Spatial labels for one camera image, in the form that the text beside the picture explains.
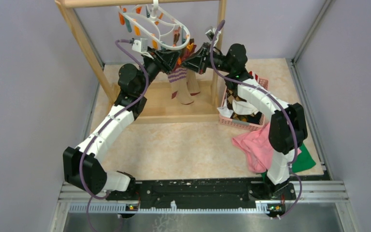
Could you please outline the purple striped tan sock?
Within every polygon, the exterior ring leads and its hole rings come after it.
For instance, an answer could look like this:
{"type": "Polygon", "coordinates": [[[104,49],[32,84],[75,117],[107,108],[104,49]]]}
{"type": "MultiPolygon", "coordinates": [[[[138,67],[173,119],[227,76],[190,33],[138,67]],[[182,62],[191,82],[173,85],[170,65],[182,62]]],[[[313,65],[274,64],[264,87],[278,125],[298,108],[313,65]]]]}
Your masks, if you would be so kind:
{"type": "Polygon", "coordinates": [[[177,67],[168,74],[168,81],[171,86],[171,99],[177,99],[183,105],[190,105],[194,102],[187,87],[187,69],[177,67]]]}

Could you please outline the white round clip hanger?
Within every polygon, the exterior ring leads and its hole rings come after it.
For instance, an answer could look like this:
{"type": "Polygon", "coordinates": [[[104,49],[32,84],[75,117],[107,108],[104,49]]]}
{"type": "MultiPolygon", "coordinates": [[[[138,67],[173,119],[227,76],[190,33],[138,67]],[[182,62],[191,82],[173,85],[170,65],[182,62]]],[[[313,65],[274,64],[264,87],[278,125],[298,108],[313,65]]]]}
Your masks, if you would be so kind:
{"type": "Polygon", "coordinates": [[[125,25],[135,39],[147,38],[148,47],[157,50],[186,50],[191,35],[188,28],[174,16],[160,7],[159,1],[152,4],[138,4],[131,10],[117,8],[120,23],[125,25]],[[177,46],[173,46],[173,30],[182,28],[177,46]]]}

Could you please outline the purple striped sock maroon cuff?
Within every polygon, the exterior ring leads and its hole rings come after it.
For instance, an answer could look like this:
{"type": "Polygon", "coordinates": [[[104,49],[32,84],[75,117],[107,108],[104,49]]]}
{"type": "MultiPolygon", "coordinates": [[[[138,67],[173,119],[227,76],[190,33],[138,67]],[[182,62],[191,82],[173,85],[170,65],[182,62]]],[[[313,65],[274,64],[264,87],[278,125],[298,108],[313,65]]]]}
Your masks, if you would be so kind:
{"type": "MultiPolygon", "coordinates": [[[[194,43],[194,39],[190,39],[186,47],[186,50],[185,50],[185,55],[187,57],[190,56],[192,53],[194,53],[195,48],[196,48],[196,45],[194,43]]],[[[187,70],[186,83],[187,83],[187,89],[191,96],[195,96],[200,93],[200,87],[197,82],[196,75],[191,70],[187,70]]]]}

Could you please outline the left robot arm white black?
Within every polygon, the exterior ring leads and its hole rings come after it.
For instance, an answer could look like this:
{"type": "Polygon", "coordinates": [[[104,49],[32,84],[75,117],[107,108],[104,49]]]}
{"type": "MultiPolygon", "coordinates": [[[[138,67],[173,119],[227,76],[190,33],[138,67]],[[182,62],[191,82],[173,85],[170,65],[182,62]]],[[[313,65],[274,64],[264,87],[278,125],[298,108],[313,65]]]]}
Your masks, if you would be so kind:
{"type": "Polygon", "coordinates": [[[181,56],[178,50],[148,49],[143,63],[124,64],[118,72],[120,92],[109,113],[78,146],[63,152],[64,178],[69,184],[99,199],[101,192],[117,194],[124,200],[134,197],[134,178],[124,172],[106,172],[101,161],[121,132],[133,123],[147,102],[144,96],[160,72],[171,73],[181,56]]]}

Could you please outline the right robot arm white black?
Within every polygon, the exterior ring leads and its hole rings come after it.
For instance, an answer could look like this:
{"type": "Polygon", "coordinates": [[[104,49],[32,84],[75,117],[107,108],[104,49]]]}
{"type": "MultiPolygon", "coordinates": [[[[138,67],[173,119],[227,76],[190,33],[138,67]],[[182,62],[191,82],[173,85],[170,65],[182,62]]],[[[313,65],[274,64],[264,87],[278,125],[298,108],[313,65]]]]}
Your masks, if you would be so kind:
{"type": "Polygon", "coordinates": [[[271,167],[267,171],[264,193],[270,199],[283,194],[289,180],[292,164],[298,156],[298,148],[308,137],[304,109],[300,103],[287,103],[262,87],[246,69],[245,46],[231,45],[224,55],[209,43],[182,61],[184,68],[202,74],[207,68],[223,76],[226,86],[257,108],[270,121],[268,140],[274,150],[271,167]]]}

